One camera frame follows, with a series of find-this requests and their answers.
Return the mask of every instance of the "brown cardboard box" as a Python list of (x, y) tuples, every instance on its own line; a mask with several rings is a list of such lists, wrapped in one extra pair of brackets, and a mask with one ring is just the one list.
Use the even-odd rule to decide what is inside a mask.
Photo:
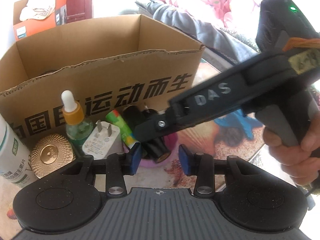
[(66, 23), (67, 0), (56, 0), (54, 12), (44, 20), (28, 19), (21, 22), (20, 14), (27, 3), (28, 0), (20, 0), (13, 5), (13, 30), (16, 41)]
[(0, 113), (30, 142), (63, 132), (64, 90), (94, 122), (129, 104), (162, 110), (190, 88), (203, 50), (143, 15), (58, 26), (17, 41), (0, 60)]

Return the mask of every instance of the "human hand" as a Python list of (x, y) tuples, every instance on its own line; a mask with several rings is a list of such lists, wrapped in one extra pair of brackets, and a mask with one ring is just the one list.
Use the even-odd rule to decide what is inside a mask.
[(307, 185), (319, 176), (320, 158), (310, 157), (320, 147), (320, 113), (311, 120), (308, 132), (299, 146), (286, 147), (275, 133), (265, 128), (263, 139), (269, 145), (270, 155), (281, 163), (281, 169), (297, 185)]

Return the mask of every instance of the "das logo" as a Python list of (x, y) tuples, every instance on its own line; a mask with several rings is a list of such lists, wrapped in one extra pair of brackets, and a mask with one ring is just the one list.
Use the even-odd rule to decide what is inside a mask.
[[(218, 85), (219, 91), (208, 89), (208, 100), (213, 101), (214, 98), (219, 98), (221, 94), (228, 94), (231, 92), (231, 88), (227, 87), (228, 83), (220, 83)], [(198, 106), (203, 106), (207, 103), (207, 98), (203, 95), (196, 95), (195, 100)]]

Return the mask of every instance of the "white power adapter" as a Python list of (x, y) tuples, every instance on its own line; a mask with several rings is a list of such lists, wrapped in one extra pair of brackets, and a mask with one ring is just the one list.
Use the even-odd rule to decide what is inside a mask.
[(100, 160), (107, 158), (109, 154), (123, 152), (120, 128), (100, 120), (96, 124), (97, 126), (82, 145), (84, 154)]

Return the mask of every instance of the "gold embossed disc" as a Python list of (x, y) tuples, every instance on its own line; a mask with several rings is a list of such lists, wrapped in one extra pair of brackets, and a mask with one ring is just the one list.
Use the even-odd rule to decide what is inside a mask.
[(71, 144), (59, 134), (51, 134), (37, 142), (31, 152), (31, 168), (38, 178), (74, 160)]

